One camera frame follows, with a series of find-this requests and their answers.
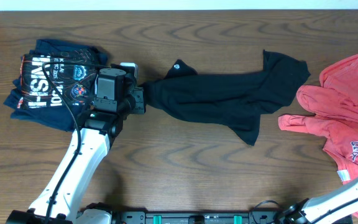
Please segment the black t-shirt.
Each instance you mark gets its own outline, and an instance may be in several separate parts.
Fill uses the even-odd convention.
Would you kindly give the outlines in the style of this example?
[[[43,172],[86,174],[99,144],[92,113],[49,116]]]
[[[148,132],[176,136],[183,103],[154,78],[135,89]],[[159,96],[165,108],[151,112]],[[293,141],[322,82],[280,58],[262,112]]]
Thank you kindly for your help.
[[[253,146],[260,117],[291,105],[310,76],[304,61],[262,55],[262,70],[244,74],[199,74],[177,60],[163,79],[142,84],[145,102],[182,121],[227,126]]]

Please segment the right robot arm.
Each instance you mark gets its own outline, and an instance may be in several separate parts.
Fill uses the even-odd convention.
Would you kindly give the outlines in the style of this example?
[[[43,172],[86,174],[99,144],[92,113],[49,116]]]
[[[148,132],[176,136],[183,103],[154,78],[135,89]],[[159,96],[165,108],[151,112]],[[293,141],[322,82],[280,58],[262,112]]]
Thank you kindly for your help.
[[[329,194],[292,205],[275,223],[334,223],[355,212],[358,212],[358,177]]]

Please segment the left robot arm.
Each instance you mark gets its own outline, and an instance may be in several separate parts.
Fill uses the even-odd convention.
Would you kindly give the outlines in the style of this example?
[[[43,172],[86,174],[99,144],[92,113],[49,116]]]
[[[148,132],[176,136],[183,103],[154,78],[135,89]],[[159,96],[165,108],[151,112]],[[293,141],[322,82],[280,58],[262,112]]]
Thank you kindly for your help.
[[[92,176],[109,153],[129,114],[144,114],[143,90],[137,87],[138,66],[122,62],[101,68],[93,108],[74,120],[70,146],[39,197],[25,212],[13,210],[7,224],[117,223],[113,211],[102,204],[80,210]]]

